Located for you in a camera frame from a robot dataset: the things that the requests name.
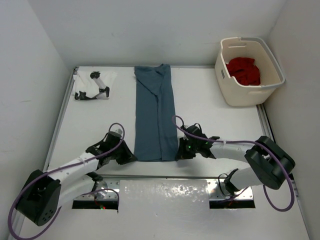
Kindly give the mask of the teal blue t shirt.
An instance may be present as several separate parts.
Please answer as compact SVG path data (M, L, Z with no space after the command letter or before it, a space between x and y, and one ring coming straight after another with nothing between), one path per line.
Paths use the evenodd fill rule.
M171 162L178 152L171 66L135 66L134 155L140 162Z

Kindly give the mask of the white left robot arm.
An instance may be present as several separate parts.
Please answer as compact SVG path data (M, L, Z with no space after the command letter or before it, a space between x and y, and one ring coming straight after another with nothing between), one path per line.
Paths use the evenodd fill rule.
M51 170L37 169L26 180L15 209L37 226L45 225L62 205L92 192L103 178L97 170L114 160L119 165L137 161L122 136L114 131L88 147L76 159Z

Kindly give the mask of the white printed t shirt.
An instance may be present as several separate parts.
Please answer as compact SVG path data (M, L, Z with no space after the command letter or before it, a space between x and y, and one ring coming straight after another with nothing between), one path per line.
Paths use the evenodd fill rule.
M107 100L117 76L114 71L78 70L72 76L71 94L76 101Z

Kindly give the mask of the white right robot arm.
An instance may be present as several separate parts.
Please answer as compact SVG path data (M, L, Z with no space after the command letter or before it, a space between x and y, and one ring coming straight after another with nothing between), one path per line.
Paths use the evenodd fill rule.
M218 136L208 138L198 123L180 128L184 137L179 139L177 161L193 159L200 154L206 159L230 159L249 165L242 170L233 169L225 178L218 178L218 193L224 197L235 196L249 186L265 185L278 190L286 179L285 175L296 166L281 147L264 135L253 143L224 143Z

